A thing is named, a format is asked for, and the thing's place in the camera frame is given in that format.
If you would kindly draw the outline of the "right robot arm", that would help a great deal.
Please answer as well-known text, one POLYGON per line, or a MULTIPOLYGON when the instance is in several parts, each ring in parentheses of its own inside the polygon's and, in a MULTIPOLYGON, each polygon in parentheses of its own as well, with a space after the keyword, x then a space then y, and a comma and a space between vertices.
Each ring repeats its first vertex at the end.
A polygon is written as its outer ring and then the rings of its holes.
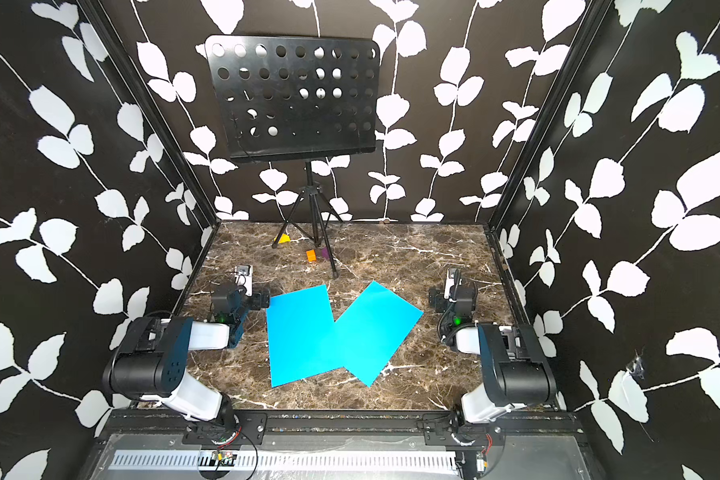
POLYGON ((555 400, 557 382, 531 326, 477 322, 473 286, 432 287, 428 300, 440 315, 440 342, 453 351, 479 357, 482 381, 462 396, 458 408, 465 422, 491 423, 516 410, 555 400))

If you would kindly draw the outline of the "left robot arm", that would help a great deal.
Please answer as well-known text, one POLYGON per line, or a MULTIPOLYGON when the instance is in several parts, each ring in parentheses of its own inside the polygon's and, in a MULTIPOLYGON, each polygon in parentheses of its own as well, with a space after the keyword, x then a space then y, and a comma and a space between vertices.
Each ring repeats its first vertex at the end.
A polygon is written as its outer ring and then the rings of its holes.
POLYGON ((104 369, 105 390, 134 401, 159 402, 190 421, 237 429, 229 397, 195 379, 187 363, 193 351, 236 348, 248 313, 269 305, 268 288, 228 283, 213 293, 208 322, 173 315, 137 318, 104 369))

